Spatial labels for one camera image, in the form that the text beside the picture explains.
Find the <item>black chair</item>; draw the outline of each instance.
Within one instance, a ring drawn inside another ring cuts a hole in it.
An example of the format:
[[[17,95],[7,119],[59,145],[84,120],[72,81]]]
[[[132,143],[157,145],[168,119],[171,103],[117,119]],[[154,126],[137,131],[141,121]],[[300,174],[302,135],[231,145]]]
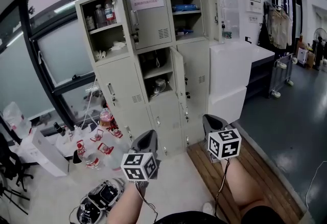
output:
[[[23,165],[16,153],[13,153],[8,146],[7,140],[4,135],[0,133],[0,163],[1,167],[4,168],[2,173],[4,177],[12,180],[14,177],[18,175],[16,185],[19,186],[21,183],[22,188],[26,192],[27,190],[24,187],[24,177],[30,177],[33,179],[33,176],[30,174],[25,174],[26,169],[30,166]]]

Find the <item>wooden pallet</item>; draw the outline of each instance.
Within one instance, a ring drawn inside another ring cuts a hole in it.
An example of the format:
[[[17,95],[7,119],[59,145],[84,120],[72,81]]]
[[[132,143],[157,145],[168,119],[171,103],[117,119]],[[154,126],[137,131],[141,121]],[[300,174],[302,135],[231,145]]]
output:
[[[190,146],[188,154],[213,198],[215,198],[223,176],[221,164],[212,164],[210,162],[203,143]],[[241,151],[237,159],[256,180],[263,190],[266,200],[270,202],[271,207],[281,216],[284,222],[286,224],[298,223],[303,217],[300,207],[278,177],[245,139],[242,139]],[[219,195],[218,202],[225,217],[228,218],[231,224],[241,223],[240,211],[233,200],[228,184],[225,185]]]

